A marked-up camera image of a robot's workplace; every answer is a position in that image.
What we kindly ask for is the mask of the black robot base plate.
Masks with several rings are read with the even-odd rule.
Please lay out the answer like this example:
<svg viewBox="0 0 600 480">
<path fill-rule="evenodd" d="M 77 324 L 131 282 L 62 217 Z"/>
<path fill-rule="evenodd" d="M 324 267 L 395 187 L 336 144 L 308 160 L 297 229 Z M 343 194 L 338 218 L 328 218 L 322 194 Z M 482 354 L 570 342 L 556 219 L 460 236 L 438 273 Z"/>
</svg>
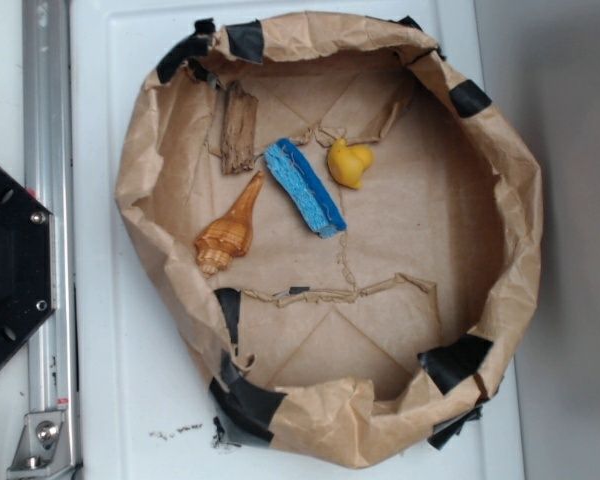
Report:
<svg viewBox="0 0 600 480">
<path fill-rule="evenodd" d="M 52 219 L 0 167 L 0 370 L 54 312 Z"/>
</svg>

